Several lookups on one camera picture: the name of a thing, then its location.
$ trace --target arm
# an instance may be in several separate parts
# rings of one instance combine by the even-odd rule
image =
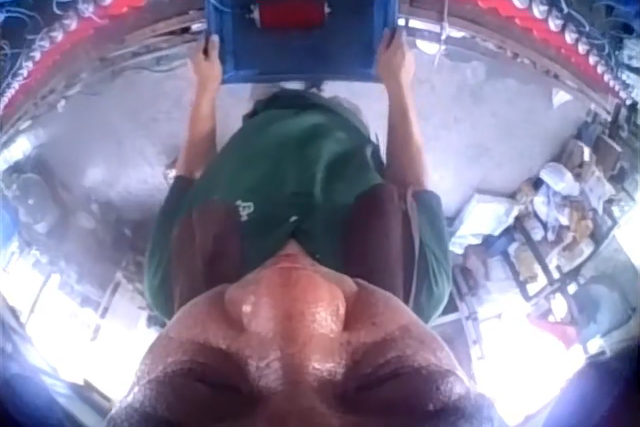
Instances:
[[[404,34],[385,32],[378,49],[378,76],[389,98],[387,180],[406,191],[427,188],[424,144],[411,95],[415,61]]]
[[[204,45],[191,59],[196,77],[196,92],[189,115],[187,140],[176,163],[176,175],[196,179],[216,154],[216,97],[222,82],[222,66],[218,57],[217,36],[209,39],[209,56]]]

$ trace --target concrete floor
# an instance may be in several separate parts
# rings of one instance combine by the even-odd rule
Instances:
[[[443,56],[434,66],[432,56],[417,51],[414,81],[430,185],[447,215],[455,215],[476,190],[511,193],[556,154],[586,112],[576,101],[554,110],[551,84],[526,67],[456,54],[457,60]],[[221,144],[249,109],[249,91],[224,87]],[[381,86],[335,82],[325,93],[357,103],[385,144]],[[126,73],[43,119],[52,132],[45,156],[72,189],[113,202],[128,218],[152,216],[167,189],[163,166],[183,140],[191,94],[187,66],[171,74]]]

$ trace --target man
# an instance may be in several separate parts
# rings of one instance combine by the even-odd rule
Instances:
[[[167,319],[114,425],[502,425],[427,328],[451,288],[414,60],[385,34],[386,162],[352,113],[284,90],[215,151],[222,69],[197,86],[149,253]]]

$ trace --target t-shirt logo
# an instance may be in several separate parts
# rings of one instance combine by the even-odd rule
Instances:
[[[253,212],[253,202],[243,202],[236,200],[236,206],[238,206],[238,213],[240,214],[240,222],[245,222],[249,219],[249,214]]]

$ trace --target eye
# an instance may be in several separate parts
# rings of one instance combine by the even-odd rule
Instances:
[[[178,425],[215,425],[249,416],[256,396],[209,364],[190,363],[144,385],[145,408]]]
[[[468,392],[454,372],[394,360],[356,373],[347,385],[347,410],[376,417],[424,416],[437,412]]]

